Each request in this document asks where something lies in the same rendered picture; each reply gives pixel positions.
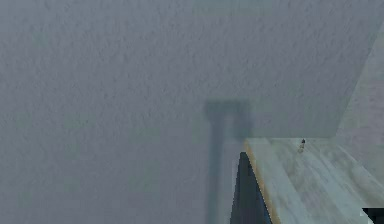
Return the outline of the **pale wooden table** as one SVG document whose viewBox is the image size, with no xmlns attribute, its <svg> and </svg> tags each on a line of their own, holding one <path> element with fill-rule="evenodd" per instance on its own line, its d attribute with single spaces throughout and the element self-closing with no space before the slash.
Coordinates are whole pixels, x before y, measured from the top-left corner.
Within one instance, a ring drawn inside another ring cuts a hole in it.
<svg viewBox="0 0 384 224">
<path fill-rule="evenodd" d="M 373 224 L 384 185 L 326 138 L 248 138 L 240 153 L 229 224 Z"/>
</svg>

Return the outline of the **black box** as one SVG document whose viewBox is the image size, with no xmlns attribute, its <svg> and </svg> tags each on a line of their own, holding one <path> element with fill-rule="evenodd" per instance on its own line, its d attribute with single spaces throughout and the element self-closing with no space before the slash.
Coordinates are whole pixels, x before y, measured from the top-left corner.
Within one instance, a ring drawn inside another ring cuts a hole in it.
<svg viewBox="0 0 384 224">
<path fill-rule="evenodd" d="M 384 208 L 363 208 L 373 224 L 384 224 Z"/>
</svg>

